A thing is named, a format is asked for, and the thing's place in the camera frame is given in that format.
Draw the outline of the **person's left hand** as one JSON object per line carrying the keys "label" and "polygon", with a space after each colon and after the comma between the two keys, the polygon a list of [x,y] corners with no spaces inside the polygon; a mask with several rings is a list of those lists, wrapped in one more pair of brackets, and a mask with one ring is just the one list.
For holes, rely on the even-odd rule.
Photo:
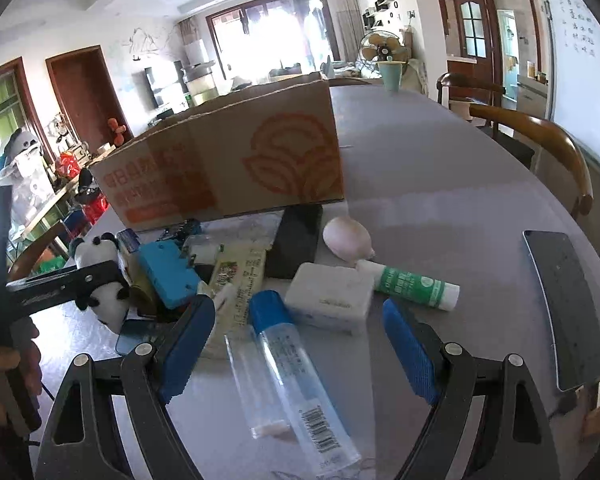
{"label": "person's left hand", "polygon": [[23,318],[16,327],[22,336],[20,349],[0,346],[0,427],[7,426],[8,372],[21,375],[31,398],[37,398],[42,392],[41,351],[35,342],[40,332],[30,318]]}

